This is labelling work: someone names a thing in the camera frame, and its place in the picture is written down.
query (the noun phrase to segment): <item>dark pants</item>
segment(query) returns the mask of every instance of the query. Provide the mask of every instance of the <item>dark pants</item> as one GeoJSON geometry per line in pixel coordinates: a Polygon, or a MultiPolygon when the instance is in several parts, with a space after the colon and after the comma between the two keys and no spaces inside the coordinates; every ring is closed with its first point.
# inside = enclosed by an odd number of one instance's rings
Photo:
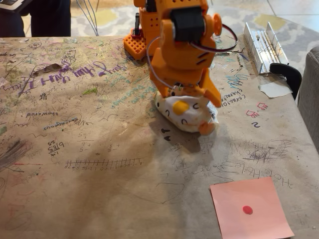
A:
{"type": "Polygon", "coordinates": [[[19,13],[0,11],[0,37],[25,37],[21,16],[29,13],[32,37],[71,36],[70,0],[33,0],[19,13]]]}

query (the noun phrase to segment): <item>red dot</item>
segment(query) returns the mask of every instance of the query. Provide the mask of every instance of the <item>red dot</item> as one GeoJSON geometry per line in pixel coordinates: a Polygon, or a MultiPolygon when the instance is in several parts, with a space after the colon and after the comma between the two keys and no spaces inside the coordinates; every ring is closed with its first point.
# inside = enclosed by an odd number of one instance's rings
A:
{"type": "Polygon", "coordinates": [[[244,211],[244,213],[249,214],[249,215],[253,214],[253,209],[249,206],[244,206],[243,211],[244,211]]]}

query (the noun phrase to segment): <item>plush toy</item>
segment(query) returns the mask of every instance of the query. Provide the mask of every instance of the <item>plush toy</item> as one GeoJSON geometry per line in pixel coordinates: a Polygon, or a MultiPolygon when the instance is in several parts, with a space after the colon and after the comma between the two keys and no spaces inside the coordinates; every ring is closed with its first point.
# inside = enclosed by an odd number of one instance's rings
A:
{"type": "Polygon", "coordinates": [[[209,99],[200,96],[169,96],[163,98],[159,92],[155,96],[155,106],[169,121],[187,132],[208,135],[218,123],[217,109],[209,99]]]}

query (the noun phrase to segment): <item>floor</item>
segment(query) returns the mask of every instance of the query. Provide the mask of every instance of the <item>floor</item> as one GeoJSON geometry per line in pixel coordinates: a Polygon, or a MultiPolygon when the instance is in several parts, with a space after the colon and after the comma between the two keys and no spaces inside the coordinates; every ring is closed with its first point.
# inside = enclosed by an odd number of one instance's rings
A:
{"type": "MultiPolygon", "coordinates": [[[[295,22],[319,32],[319,0],[209,0],[213,5],[239,7],[247,10],[274,15],[295,22]]],[[[132,5],[133,0],[90,0],[92,9],[132,5]]],[[[71,0],[72,17],[83,14],[76,0],[71,0]]],[[[31,37],[30,15],[23,17],[24,32],[31,37]]]]}

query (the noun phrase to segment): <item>rug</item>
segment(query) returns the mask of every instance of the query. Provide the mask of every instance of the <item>rug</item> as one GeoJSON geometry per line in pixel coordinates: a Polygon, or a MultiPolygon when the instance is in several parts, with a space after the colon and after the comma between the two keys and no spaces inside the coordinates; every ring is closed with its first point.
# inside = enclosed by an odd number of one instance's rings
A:
{"type": "MultiPolygon", "coordinates": [[[[264,30],[269,21],[284,49],[290,65],[303,74],[306,54],[319,45],[319,33],[282,18],[264,15],[241,8],[212,6],[209,3],[210,15],[215,12],[222,16],[224,24],[230,26],[237,34],[242,34],[245,23],[252,30],[264,30]]],[[[135,24],[135,13],[138,9],[133,5],[104,8],[96,12],[100,36],[124,36],[135,24]]],[[[94,32],[84,15],[72,18],[72,36],[93,36],[94,32]]]]}

